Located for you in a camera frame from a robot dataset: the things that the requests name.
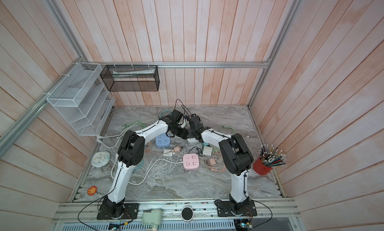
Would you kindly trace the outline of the white square charger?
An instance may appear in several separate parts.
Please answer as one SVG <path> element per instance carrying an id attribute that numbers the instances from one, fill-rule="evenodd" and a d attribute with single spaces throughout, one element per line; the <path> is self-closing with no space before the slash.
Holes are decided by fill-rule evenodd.
<path id="1" fill-rule="evenodd" d="M 213 148 L 210 146 L 204 146 L 203 147 L 203 156 L 205 157 L 211 157 L 213 152 Z"/>

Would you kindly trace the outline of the pink charger plug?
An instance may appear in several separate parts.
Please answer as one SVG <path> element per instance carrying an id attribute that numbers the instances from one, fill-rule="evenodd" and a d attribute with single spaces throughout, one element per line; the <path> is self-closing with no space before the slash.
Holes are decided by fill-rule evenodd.
<path id="1" fill-rule="evenodd" d="M 179 154 L 183 149 L 183 146 L 177 146 L 173 149 L 173 152 Z"/>

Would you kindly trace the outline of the white charger plug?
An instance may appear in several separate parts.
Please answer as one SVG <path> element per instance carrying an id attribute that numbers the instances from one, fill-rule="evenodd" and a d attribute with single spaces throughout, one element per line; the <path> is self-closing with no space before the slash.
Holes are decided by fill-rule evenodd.
<path id="1" fill-rule="evenodd" d="M 173 149 L 164 149 L 163 156 L 164 157 L 172 157 L 173 156 Z"/>

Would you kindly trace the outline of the pink power strip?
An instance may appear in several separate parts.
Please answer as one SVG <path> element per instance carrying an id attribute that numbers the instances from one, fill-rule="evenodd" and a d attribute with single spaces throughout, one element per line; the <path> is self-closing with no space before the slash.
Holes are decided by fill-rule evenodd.
<path id="1" fill-rule="evenodd" d="M 197 170 L 200 166 L 199 155 L 188 153 L 183 155 L 183 167 L 186 171 Z"/>

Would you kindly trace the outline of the beige charger plug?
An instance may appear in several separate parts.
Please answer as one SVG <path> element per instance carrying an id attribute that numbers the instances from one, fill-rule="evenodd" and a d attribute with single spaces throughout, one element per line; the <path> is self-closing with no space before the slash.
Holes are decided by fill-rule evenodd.
<path id="1" fill-rule="evenodd" d="M 217 164 L 216 159 L 215 159 L 215 158 L 210 158 L 210 159 L 208 159 L 208 160 L 207 160 L 207 164 L 208 164 L 208 166 L 210 166 L 210 167 L 214 167 L 214 166 Z"/>

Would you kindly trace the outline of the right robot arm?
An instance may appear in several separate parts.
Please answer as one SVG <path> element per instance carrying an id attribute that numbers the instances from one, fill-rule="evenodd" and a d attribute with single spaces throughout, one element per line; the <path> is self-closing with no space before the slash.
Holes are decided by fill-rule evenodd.
<path id="1" fill-rule="evenodd" d="M 250 204 L 248 173 L 254 162 L 254 157 L 245 140 L 238 133 L 226 135 L 205 127 L 196 114 L 187 118 L 187 121 L 190 125 L 188 129 L 190 138 L 220 149 L 225 167 L 231 173 L 232 187 L 227 209 L 233 214 L 240 214 Z"/>

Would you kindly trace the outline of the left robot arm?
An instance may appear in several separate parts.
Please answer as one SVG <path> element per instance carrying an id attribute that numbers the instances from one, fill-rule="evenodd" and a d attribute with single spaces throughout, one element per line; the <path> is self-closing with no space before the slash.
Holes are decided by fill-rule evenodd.
<path id="1" fill-rule="evenodd" d="M 154 124 L 138 131 L 127 131 L 118 148 L 118 167 L 112 186 L 103 198 L 100 207 L 102 217 L 119 219 L 124 214 L 124 201 L 129 179 L 136 165 L 144 157 L 145 145 L 157 136 L 168 132 L 182 139 L 188 139 L 184 115 L 173 110 L 169 115 L 161 117 Z"/>

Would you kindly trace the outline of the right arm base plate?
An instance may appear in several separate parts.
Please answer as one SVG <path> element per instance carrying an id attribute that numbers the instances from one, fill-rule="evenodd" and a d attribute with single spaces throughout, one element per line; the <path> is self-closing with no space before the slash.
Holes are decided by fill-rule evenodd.
<path id="1" fill-rule="evenodd" d="M 235 201 L 215 200 L 214 204 L 217 207 L 219 217 L 234 217 L 234 216 L 257 216 L 255 203 L 250 200 L 245 200 L 237 204 Z"/>

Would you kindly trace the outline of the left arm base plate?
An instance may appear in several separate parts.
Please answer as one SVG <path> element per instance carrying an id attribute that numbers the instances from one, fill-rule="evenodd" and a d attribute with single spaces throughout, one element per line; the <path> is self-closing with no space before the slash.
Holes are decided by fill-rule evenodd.
<path id="1" fill-rule="evenodd" d="M 139 203 L 102 204 L 97 220 L 134 220 L 138 216 Z"/>

